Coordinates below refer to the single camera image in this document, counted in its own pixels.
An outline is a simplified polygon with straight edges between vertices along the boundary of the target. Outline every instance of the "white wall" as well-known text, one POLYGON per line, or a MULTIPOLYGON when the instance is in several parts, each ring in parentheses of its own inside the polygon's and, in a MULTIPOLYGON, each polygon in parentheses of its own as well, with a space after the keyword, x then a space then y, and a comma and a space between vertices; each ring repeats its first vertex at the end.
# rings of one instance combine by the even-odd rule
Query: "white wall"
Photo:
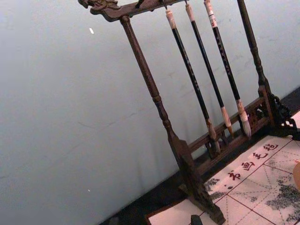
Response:
MULTIPOLYGON (((233 0, 212 3, 246 105, 257 97, 258 86, 238 6, 233 0)), ((205 7, 191 4, 233 114, 236 106, 205 7)), ((300 85, 299 1, 246 4, 265 74, 282 97, 300 85)), ((218 124, 218 102, 184 3, 171 9, 218 124)), ((205 123, 164 9, 135 16, 132 26, 173 128, 190 143, 205 132, 205 123)), ((50 224, 95 225, 178 169, 119 22, 91 15, 76 0, 2 0, 0 36, 2 221, 38 213, 31 224, 47 215, 50 224)))

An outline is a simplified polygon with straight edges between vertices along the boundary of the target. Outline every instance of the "dark floor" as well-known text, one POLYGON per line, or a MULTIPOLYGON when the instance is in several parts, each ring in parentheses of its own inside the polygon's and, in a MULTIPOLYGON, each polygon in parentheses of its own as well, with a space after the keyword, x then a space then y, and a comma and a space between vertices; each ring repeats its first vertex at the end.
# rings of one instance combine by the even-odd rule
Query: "dark floor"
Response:
MULTIPOLYGON (((299 111, 300 87, 283 98, 281 102, 290 108, 292 114, 295 114, 297 111, 299 111)), ((264 135, 266 135, 266 131, 264 130, 255 134, 251 138, 250 142, 244 144, 240 147, 240 150, 236 151, 236 155, 242 153, 243 151, 246 151, 251 145, 254 145, 264 135)), ((218 171, 218 168, 223 168, 229 162, 230 158, 225 158, 212 169, 212 173, 204 174, 203 179, 206 180, 208 177, 211 177, 212 174, 218 171)), ((182 178, 179 172, 177 172, 172 177, 168 178, 157 187, 122 209, 113 217, 119 218, 120 225, 147 225, 145 215, 186 198, 186 196, 178 189, 178 186, 180 184, 182 184, 182 178)), ((108 225, 109 220, 110 219, 104 221, 100 225, 108 225)))

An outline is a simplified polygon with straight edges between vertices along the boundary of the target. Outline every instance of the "wooden brush rack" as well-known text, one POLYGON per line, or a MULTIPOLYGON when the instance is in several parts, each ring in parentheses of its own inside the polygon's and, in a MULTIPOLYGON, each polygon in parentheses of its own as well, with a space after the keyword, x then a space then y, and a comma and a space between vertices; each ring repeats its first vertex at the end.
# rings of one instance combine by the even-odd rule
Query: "wooden brush rack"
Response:
MULTIPOLYGON (((183 189, 188 192, 194 204, 196 204, 201 210, 209 213, 211 219, 220 225, 225 222, 225 218, 220 208, 213 203, 210 195, 206 191, 201 175, 209 172, 209 170, 223 158, 234 153, 237 147, 248 141, 248 138, 241 130, 236 132, 233 139, 226 137, 226 126, 224 123, 221 123, 215 127, 221 152, 216 151, 213 145, 213 140, 211 140, 208 133, 199 137, 189 145, 186 141, 179 139, 172 129, 171 122, 168 119, 168 114, 163 106, 161 96, 159 95, 157 86, 130 23, 130 17, 134 15, 164 7, 164 4, 172 5, 180 1, 182 0, 165 0, 165 3, 163 3, 160 0, 139 0, 136 3, 124 6, 118 6, 117 1, 115 0, 79 0, 79 3, 85 8, 91 6, 90 12, 94 15, 103 15, 103 17, 109 22, 119 20, 122 24, 150 95, 167 131, 169 144, 184 179, 185 185, 183 189), (206 161, 205 164, 196 166, 191 153, 202 146, 206 146, 208 149, 210 160, 206 161)), ((248 114, 251 132, 252 134, 255 134, 260 129, 267 127, 271 135, 280 137, 291 135, 294 140, 300 140, 300 129, 297 128, 295 121, 291 119, 289 109, 282 105, 279 98, 271 93, 268 80, 264 76, 263 67, 258 55, 255 37, 251 28, 244 0, 237 0, 237 2, 240 8, 240 14, 244 24, 250 51, 253 55, 258 73, 259 98, 255 99, 252 103, 245 107, 248 114)), ((233 115, 230 120, 232 124, 239 122, 241 126, 240 116, 237 113, 233 115)))

